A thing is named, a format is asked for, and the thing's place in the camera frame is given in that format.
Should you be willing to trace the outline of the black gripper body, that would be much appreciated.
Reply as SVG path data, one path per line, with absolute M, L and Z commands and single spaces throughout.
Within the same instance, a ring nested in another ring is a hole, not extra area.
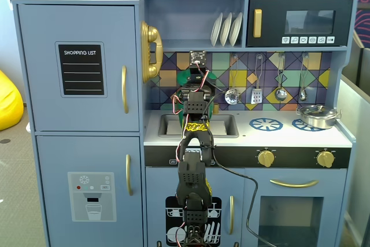
M 189 67 L 186 72 L 186 84 L 210 85 L 210 70 L 205 67 Z

